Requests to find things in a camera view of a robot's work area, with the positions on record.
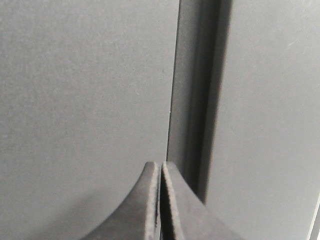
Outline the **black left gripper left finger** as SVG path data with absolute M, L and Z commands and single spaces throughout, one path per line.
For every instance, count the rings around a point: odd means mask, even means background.
M 128 195 L 84 240 L 153 240 L 158 213 L 159 167 L 146 162 Z

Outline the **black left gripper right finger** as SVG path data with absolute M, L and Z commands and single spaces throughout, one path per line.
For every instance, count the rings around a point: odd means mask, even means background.
M 162 240 L 241 239 L 210 213 L 172 162 L 161 167 L 159 207 Z

